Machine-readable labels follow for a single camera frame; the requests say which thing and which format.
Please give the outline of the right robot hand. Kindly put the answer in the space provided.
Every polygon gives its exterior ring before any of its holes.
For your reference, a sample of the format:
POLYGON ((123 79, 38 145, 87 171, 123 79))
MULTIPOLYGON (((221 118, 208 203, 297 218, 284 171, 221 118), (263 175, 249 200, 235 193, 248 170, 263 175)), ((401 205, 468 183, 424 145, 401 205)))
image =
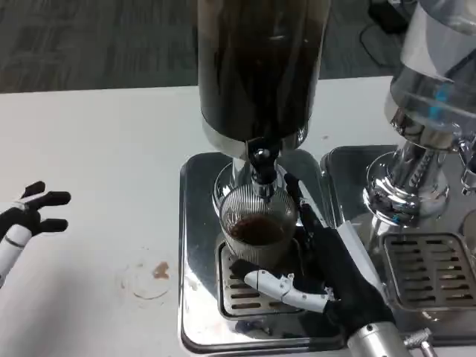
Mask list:
POLYGON ((324 314, 348 338, 367 325, 394 324, 380 279, 353 226, 328 226, 303 182, 290 173, 284 179, 327 293, 315 294, 307 278, 278 274, 241 258, 231 264, 232 273, 264 295, 324 314))

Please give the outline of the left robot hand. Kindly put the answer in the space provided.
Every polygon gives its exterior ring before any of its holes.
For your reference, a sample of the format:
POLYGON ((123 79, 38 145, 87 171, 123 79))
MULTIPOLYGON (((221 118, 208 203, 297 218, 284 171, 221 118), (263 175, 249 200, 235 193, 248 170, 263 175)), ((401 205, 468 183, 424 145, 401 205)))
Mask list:
POLYGON ((47 191, 45 183, 37 181, 28 185, 16 201, 1 204, 1 284, 33 237, 68 228, 67 220, 43 219, 40 210, 65 206, 70 201, 68 191, 47 191))

